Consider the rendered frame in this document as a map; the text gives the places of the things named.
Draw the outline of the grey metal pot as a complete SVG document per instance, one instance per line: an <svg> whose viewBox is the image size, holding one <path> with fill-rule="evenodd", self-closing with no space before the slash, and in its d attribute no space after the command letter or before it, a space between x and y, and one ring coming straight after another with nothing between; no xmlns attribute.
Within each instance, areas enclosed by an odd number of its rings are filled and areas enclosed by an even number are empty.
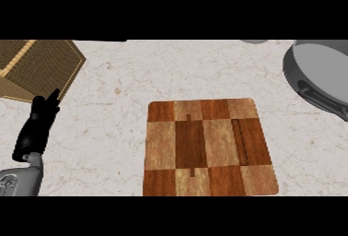
<svg viewBox="0 0 348 236"><path fill-rule="evenodd" d="M348 122L348 40L295 40L283 73L302 99Z"/></svg>

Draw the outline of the checkered wooden cutting board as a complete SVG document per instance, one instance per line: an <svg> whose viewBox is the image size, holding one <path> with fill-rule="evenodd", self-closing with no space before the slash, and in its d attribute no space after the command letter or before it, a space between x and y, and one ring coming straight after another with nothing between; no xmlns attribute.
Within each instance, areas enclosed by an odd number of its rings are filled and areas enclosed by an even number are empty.
<svg viewBox="0 0 348 236"><path fill-rule="evenodd" d="M279 193L254 100L148 106L145 196Z"/></svg>

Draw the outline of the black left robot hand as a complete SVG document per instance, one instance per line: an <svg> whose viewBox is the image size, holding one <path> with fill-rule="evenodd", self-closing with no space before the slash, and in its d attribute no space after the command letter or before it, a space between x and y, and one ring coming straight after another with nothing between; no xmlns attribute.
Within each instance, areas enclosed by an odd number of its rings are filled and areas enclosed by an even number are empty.
<svg viewBox="0 0 348 236"><path fill-rule="evenodd" d="M24 156L35 152L43 154L49 132L61 111L61 90L56 88L47 98L35 96L31 103L30 116L21 129L12 159L27 162Z"/></svg>

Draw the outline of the woven wicker basket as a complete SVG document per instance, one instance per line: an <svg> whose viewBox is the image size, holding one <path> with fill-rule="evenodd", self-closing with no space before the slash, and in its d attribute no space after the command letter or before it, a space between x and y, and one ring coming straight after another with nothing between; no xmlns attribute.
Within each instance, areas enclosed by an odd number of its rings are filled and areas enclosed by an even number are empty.
<svg viewBox="0 0 348 236"><path fill-rule="evenodd" d="M33 102L71 87L86 57L71 40L0 40L0 98Z"/></svg>

